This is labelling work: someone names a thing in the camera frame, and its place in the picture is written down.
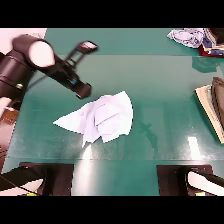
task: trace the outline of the patterned cloth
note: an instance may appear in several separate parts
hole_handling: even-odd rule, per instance
[[[167,37],[187,47],[198,48],[204,38],[203,28],[184,28],[184,30],[172,30]]]

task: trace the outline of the crumpled white cloth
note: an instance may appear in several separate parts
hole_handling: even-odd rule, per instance
[[[114,96],[101,96],[98,100],[85,104],[56,120],[53,124],[69,131],[83,134],[83,142],[96,141],[100,136],[103,142],[109,142],[128,135],[133,119],[131,100],[125,91]]]
[[[187,47],[198,48],[204,38],[203,28],[184,28],[183,30],[172,30],[167,37]]]

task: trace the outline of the green table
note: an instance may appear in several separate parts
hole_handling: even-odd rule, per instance
[[[59,31],[49,29],[46,39],[61,55],[67,53],[63,49],[69,51],[69,43],[70,48],[74,45],[73,39],[99,44],[101,54],[88,56],[78,68],[93,93],[81,101],[51,79],[32,88],[24,99],[3,172],[21,161],[74,163],[72,195],[158,195],[157,164],[209,163],[215,174],[224,177],[224,148],[194,93],[214,76],[223,77],[222,61],[159,55],[169,49],[171,55],[180,49],[185,55],[197,55],[196,49],[166,38],[169,30],[66,29],[59,42],[55,35]],[[156,49],[158,55],[150,55]],[[200,60],[209,60],[213,70],[198,71]],[[38,73],[32,82],[41,76]],[[106,144],[99,139],[82,149],[81,135],[52,124],[87,102],[123,90],[134,108],[129,136]]]

